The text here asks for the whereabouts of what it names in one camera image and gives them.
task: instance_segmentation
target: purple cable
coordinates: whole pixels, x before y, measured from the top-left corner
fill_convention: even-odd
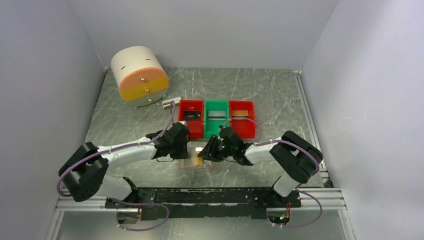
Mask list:
[[[298,228],[307,227],[307,226],[315,223],[316,221],[318,221],[318,219],[320,219],[321,218],[321,215],[323,214],[323,206],[321,205],[320,201],[316,197],[312,196],[311,194],[309,194],[309,193],[307,193],[305,191],[300,190],[297,187],[296,187],[296,191],[298,191],[301,194],[305,194],[305,195],[309,196],[311,199],[315,200],[316,203],[319,206],[319,214],[318,214],[318,216],[316,216],[316,218],[314,220],[312,220],[310,222],[307,222],[307,223],[304,223],[304,224],[299,224],[299,225],[280,225],[280,224],[277,224],[277,225],[279,225],[282,228],[286,228],[286,229],[298,229]]]
[[[259,130],[260,135],[259,135],[259,137],[256,137],[255,139],[253,139],[253,143],[256,143],[257,141],[259,141],[259,139],[261,139],[261,138],[262,138],[262,128],[261,128],[261,126],[259,126],[259,124],[258,124],[257,122],[255,122],[253,119],[250,119],[250,118],[245,117],[245,116],[233,116],[232,118],[230,118],[230,119],[226,120],[226,121],[222,124],[222,126],[223,126],[223,127],[225,127],[225,125],[226,125],[229,121],[234,120],[234,119],[244,119],[244,120],[249,120],[249,121],[251,121],[252,123],[254,123],[254,124],[256,125],[257,129]]]
[[[297,150],[299,150],[300,152],[302,152],[303,154],[305,154],[306,156],[308,156],[308,158],[310,158],[310,159],[312,160],[313,164],[315,164],[315,171],[313,172],[313,175],[317,174],[317,173],[320,171],[320,165],[318,164],[318,161],[315,159],[315,157],[313,157],[313,156],[312,156],[309,152],[307,152],[305,149],[301,148],[300,146],[298,146],[298,145],[296,145],[296,144],[294,144],[294,143],[292,143],[292,142],[289,142],[289,141],[286,141],[286,140],[279,140],[279,139],[275,139],[275,140],[271,140],[271,141],[268,141],[268,142],[266,141],[266,142],[258,143],[258,144],[256,144],[256,146],[257,146],[257,147],[260,147],[260,146],[264,146],[264,145],[272,144],[272,143],[282,143],[282,144],[287,144],[287,145],[289,145],[289,146],[292,146],[292,147],[296,148]],[[299,192],[299,193],[301,193],[301,194],[305,194],[305,195],[309,196],[310,198],[312,198],[313,200],[315,200],[315,201],[316,201],[316,203],[318,203],[318,206],[319,206],[319,214],[318,214],[318,216],[316,216],[316,218],[315,218],[314,220],[312,220],[312,221],[310,221],[310,222],[307,222],[307,223],[304,223],[304,224],[293,225],[293,226],[291,226],[291,225],[288,225],[288,226],[287,226],[287,225],[280,225],[280,224],[277,224],[277,225],[279,225],[279,226],[280,226],[280,227],[282,227],[282,228],[286,228],[286,229],[297,229],[297,228],[303,228],[303,227],[306,227],[306,226],[309,226],[309,225],[311,225],[311,224],[315,223],[315,222],[316,222],[316,221],[318,221],[318,219],[320,219],[320,218],[321,218],[321,216],[323,215],[323,206],[321,205],[320,201],[319,201],[316,197],[312,196],[311,194],[309,194],[309,193],[307,193],[307,192],[305,192],[305,191],[300,190],[300,189],[299,189],[299,186],[300,186],[300,184],[299,184],[299,185],[297,185],[297,187],[296,187],[296,191],[297,191],[297,192]]]
[[[137,207],[138,206],[159,206],[159,207],[162,207],[162,208],[164,208],[166,210],[166,217],[165,217],[165,219],[163,221],[161,221],[157,225],[154,225],[154,226],[151,226],[151,227],[148,227],[148,228],[141,228],[141,229],[128,228],[128,227],[122,226],[119,223],[118,213],[117,213],[116,214],[116,224],[117,224],[117,227],[119,227],[119,228],[121,228],[123,230],[133,231],[133,232],[149,231],[149,230],[152,230],[152,229],[155,229],[155,228],[158,228],[158,227],[162,226],[170,218],[170,209],[166,205],[164,205],[162,203],[131,203],[131,202],[120,201],[120,200],[115,199],[115,198],[109,198],[109,199],[112,200],[112,201],[115,201],[117,203],[120,203],[120,204],[123,204],[123,205],[128,205],[128,206],[137,206]]]
[[[70,166],[70,167],[68,167],[63,173],[62,173],[62,175],[60,175],[60,177],[59,177],[59,180],[57,181],[57,184],[56,184],[56,191],[57,191],[57,193],[60,195],[60,196],[62,196],[62,197],[71,197],[72,195],[71,194],[65,194],[62,190],[61,190],[61,182],[64,180],[64,178],[65,178],[65,176],[67,175],[67,174],[69,174],[72,170],[74,170],[76,167],[78,167],[79,165],[81,165],[81,164],[83,164],[83,163],[85,163],[85,162],[87,162],[88,160],[90,160],[90,159],[92,159],[92,158],[94,158],[94,157],[97,157],[97,156],[99,156],[99,155],[102,155],[102,154],[107,154],[107,153],[109,153],[109,152],[114,152],[114,151],[118,151],[118,150],[121,150],[121,149],[126,149],[126,148],[129,148],[129,147],[134,147],[134,146],[138,146],[138,145],[146,145],[146,144],[151,144],[151,143],[153,143],[154,141],[156,141],[158,138],[160,138],[164,133],[165,133],[165,131],[170,127],[170,125],[171,125],[171,122],[174,120],[174,114],[175,114],[175,102],[174,101],[171,101],[171,104],[172,104],[172,107],[171,107],[171,117],[170,117],[170,119],[169,119],[169,121],[167,122],[167,124],[166,124],[166,126],[165,126],[165,128],[157,135],[157,136],[155,136],[154,138],[152,138],[150,141],[145,141],[145,142],[140,142],[140,143],[138,143],[138,142],[133,142],[133,143],[128,143],[128,144],[124,144],[124,145],[121,145],[121,146],[117,146],[117,147],[114,147],[114,148],[112,148],[111,150],[104,150],[104,151],[99,151],[99,152],[96,152],[96,153],[93,153],[93,154],[91,154],[91,155],[89,155],[89,156],[86,156],[86,157],[84,157],[83,159],[81,159],[81,160],[79,160],[78,162],[76,162],[74,165],[72,165],[72,166]]]

